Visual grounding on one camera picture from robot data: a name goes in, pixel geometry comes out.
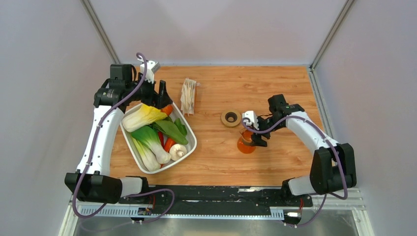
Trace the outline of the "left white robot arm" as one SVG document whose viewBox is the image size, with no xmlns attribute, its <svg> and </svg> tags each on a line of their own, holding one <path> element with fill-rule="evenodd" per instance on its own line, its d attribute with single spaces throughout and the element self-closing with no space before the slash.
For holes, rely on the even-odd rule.
<svg viewBox="0 0 417 236">
<path fill-rule="evenodd" d="M 165 81 L 155 91 L 154 74 L 160 68 L 149 60 L 136 71 L 131 64 L 111 64 L 110 78 L 94 95 L 94 119 L 82 160 L 76 171 L 66 173 L 64 183 L 82 202 L 115 204 L 131 195 L 139 204 L 150 198 L 148 181 L 144 177 L 110 177 L 110 160 L 118 127 L 133 101 L 162 108 L 172 103 Z"/>
</svg>

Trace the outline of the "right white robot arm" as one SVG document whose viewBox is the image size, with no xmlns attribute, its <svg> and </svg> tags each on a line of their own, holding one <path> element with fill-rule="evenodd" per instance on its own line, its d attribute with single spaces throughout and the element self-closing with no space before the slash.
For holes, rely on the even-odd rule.
<svg viewBox="0 0 417 236">
<path fill-rule="evenodd" d="M 242 124 L 251 134 L 249 145 L 267 147 L 271 132 L 287 128 L 313 155 L 310 173 L 283 181 L 281 201 L 292 206 L 301 195 L 330 194 L 339 199 L 348 197 L 348 189 L 356 186 L 354 149 L 322 131 L 299 104 L 289 104 L 283 94 L 268 99 L 270 114 L 265 118 L 254 111 L 242 114 Z"/>
</svg>

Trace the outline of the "orange glass carafe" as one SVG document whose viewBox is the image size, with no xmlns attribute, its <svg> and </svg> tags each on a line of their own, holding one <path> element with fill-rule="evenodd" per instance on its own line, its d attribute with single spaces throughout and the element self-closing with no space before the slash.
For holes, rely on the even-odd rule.
<svg viewBox="0 0 417 236">
<path fill-rule="evenodd" d="M 242 129 L 239 131 L 240 137 L 237 142 L 237 148 L 244 154 L 251 154 L 255 151 L 256 147 L 252 144 L 252 132 Z"/>
</svg>

